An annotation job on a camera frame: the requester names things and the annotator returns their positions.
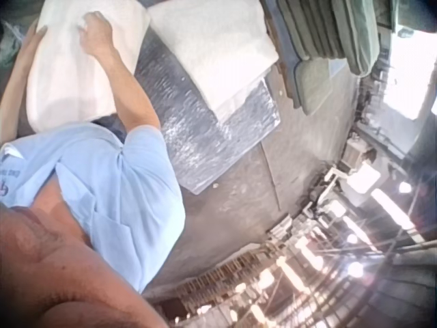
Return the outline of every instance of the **white fabric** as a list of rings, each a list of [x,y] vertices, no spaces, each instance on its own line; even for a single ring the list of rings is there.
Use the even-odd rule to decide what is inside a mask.
[[[223,104],[278,60],[259,0],[171,0],[149,15],[219,121],[237,107]]]
[[[112,24],[115,47],[129,71],[135,71],[150,23],[137,0],[46,0],[38,28],[47,25],[48,31],[27,87],[27,116],[36,132],[115,113],[106,74],[79,44],[77,26],[96,10]]]

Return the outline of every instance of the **gray cushion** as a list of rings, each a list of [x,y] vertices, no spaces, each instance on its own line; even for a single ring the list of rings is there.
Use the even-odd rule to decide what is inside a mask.
[[[328,34],[328,42],[333,52],[334,58],[344,58],[343,47],[340,43],[339,32],[337,31],[337,24],[335,23],[335,17],[333,7],[330,0],[318,0],[320,12],[322,13],[322,19],[326,33]]]
[[[305,18],[302,6],[300,5],[300,0],[287,0],[287,2],[306,53],[311,58],[320,57],[320,54],[314,45],[311,32],[309,31],[307,19]]]
[[[332,0],[341,45],[352,73],[366,76],[380,46],[373,1]]]
[[[282,16],[284,17],[285,24],[287,25],[290,37],[292,39],[297,54],[302,60],[308,60],[309,55],[302,44],[302,40],[300,39],[298,30],[296,28],[296,23],[294,22],[287,0],[278,0],[278,6],[281,10]]]
[[[318,31],[317,31],[317,27],[315,26],[315,19],[313,17],[313,13],[311,12],[309,2],[304,0],[304,1],[301,1],[300,4],[302,6],[304,17],[305,17],[305,20],[307,21],[307,26],[308,26],[308,29],[311,33],[311,37],[313,38],[315,49],[317,50],[320,57],[326,57],[326,52],[323,49],[322,41],[320,40],[320,36],[319,36]]]
[[[324,20],[322,17],[322,13],[320,11],[318,0],[302,0],[302,1],[308,2],[309,4],[309,8],[311,10],[315,23],[315,29],[317,30],[317,33],[320,38],[320,42],[322,43],[323,52],[326,54],[328,58],[333,58],[334,53],[329,45],[328,33],[324,26]]]
[[[296,68],[296,82],[302,110],[312,115],[323,105],[332,92],[328,59],[301,62]]]

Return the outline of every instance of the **ceiling light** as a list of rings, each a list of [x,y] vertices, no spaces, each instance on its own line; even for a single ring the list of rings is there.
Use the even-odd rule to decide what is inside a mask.
[[[300,248],[302,255],[308,260],[308,262],[315,268],[320,271],[323,269],[323,257],[315,256],[314,253],[309,250],[307,246],[302,246]]]
[[[197,309],[197,314],[205,314],[208,310],[212,308],[212,305],[204,305]]]
[[[391,216],[394,222],[404,230],[413,229],[414,224],[412,224],[410,218],[405,214],[401,208],[396,205],[396,203],[391,200],[391,198],[386,195],[381,189],[375,189],[372,191],[371,196],[374,198],[379,205]]]
[[[238,314],[237,314],[237,312],[235,312],[234,310],[231,310],[230,314],[231,314],[232,322],[236,323],[238,321]]]
[[[347,183],[357,193],[366,193],[380,177],[380,172],[376,171],[372,166],[364,162],[356,173],[348,177]]]
[[[437,99],[434,101],[434,105],[432,105],[431,112],[437,115]]]
[[[274,282],[273,274],[268,270],[264,270],[259,275],[258,287],[260,289],[266,289],[270,287]]]
[[[350,234],[348,236],[348,243],[356,244],[358,242],[358,237],[355,234]]]
[[[326,323],[324,321],[319,321],[315,324],[315,328],[327,328]]]
[[[298,240],[296,243],[296,248],[301,249],[302,247],[306,247],[309,243],[309,240],[307,237],[303,236],[301,239]]]
[[[343,205],[340,204],[338,200],[333,200],[329,204],[329,210],[334,213],[336,217],[342,217],[346,214],[346,209]]]
[[[285,261],[281,261],[281,258],[277,260],[276,264],[281,267],[285,276],[288,278],[288,280],[290,280],[290,282],[293,284],[294,287],[296,287],[297,290],[299,290],[300,292],[306,292],[307,287],[299,278],[299,276],[294,272],[294,270],[290,267],[290,265],[285,263]]]
[[[370,241],[369,237],[366,235],[366,233],[357,226],[353,220],[351,220],[349,217],[343,217],[344,223],[348,226],[349,229],[351,229],[353,232],[355,232],[355,235],[360,238],[364,243],[368,244],[372,251],[378,251],[378,249],[373,246],[372,242]]]
[[[258,320],[259,323],[266,323],[266,317],[264,316],[264,313],[262,313],[261,308],[258,305],[252,305],[251,311],[253,313],[253,316]]]
[[[300,323],[304,323],[307,318],[309,318],[313,314],[311,308],[309,306],[304,307],[298,312],[298,320]]]
[[[235,287],[235,292],[237,293],[244,292],[245,290],[246,290],[246,284],[244,282]]]
[[[327,224],[327,222],[323,219],[319,219],[319,222],[322,224],[322,226],[324,226],[326,229],[329,229],[329,225]]]
[[[399,192],[400,193],[410,193],[412,190],[411,184],[407,182],[401,182],[399,184]]]
[[[354,278],[361,278],[364,275],[364,268],[360,262],[353,262],[349,264],[348,274]]]

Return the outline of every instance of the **stack of white cushions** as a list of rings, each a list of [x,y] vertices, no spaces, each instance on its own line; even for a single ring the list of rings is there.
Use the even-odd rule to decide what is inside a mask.
[[[96,10],[111,22],[115,46],[132,73],[151,24],[220,122],[278,59],[258,0],[170,0],[148,10],[136,0],[46,0],[38,27],[48,25],[48,33],[27,88],[27,115],[36,132],[115,113],[103,69],[79,44],[77,26]]]

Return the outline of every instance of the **man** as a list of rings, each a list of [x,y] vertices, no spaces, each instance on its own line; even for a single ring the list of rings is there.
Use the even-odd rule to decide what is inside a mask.
[[[2,147],[0,319],[11,327],[161,327],[135,290],[182,233],[182,196],[158,117],[114,48],[111,25],[99,12],[85,22],[81,46],[106,72],[128,135],[123,145],[101,126],[73,124]],[[45,33],[34,23],[18,54],[0,104],[2,143],[16,136]]]

